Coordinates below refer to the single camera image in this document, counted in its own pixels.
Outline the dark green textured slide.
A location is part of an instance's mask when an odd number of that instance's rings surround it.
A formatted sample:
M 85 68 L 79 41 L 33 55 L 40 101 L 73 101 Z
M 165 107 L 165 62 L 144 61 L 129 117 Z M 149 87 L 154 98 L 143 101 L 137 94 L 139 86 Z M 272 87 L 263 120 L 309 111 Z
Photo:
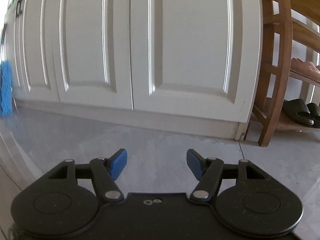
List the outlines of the dark green textured slide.
M 290 119 L 299 124 L 308 126 L 314 124 L 310 111 L 302 99 L 284 100 L 282 110 Z

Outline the pink plush slipper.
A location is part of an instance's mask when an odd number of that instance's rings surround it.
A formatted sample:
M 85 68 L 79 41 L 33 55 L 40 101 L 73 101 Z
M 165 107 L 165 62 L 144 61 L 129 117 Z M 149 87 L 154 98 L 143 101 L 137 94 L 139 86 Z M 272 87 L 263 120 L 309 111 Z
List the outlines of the pink plush slipper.
M 315 66 L 310 61 L 302 61 L 297 58 L 292 58 L 291 70 L 295 73 L 304 75 L 312 80 L 319 82 L 319 78 L 320 78 L 319 66 Z

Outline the blue mop head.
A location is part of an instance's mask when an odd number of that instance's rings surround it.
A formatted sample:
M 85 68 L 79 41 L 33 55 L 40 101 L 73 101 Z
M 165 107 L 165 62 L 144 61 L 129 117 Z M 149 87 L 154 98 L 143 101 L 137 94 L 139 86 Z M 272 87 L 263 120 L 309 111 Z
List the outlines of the blue mop head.
M 12 77 L 8 61 L 1 62 L 1 117 L 12 114 Z

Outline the brown wooden shoe rack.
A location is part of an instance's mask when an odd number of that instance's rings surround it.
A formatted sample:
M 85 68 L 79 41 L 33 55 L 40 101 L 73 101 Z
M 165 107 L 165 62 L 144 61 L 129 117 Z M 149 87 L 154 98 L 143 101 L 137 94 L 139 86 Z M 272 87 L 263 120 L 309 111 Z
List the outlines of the brown wooden shoe rack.
M 319 0 L 262 0 L 263 50 L 253 114 L 262 124 L 258 144 L 269 145 L 275 131 L 317 130 L 299 124 L 282 110 L 289 78 L 319 86 L 319 82 L 291 70 L 292 42 L 319 52 L 319 32 L 292 17 L 296 11 L 319 24 Z

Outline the white panelled door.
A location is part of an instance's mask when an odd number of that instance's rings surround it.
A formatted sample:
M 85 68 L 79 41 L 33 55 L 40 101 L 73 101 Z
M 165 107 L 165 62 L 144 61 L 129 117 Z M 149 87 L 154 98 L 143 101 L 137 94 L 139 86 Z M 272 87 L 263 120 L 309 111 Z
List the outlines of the white panelled door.
M 259 72 L 261 0 L 9 0 L 17 104 L 240 140 Z

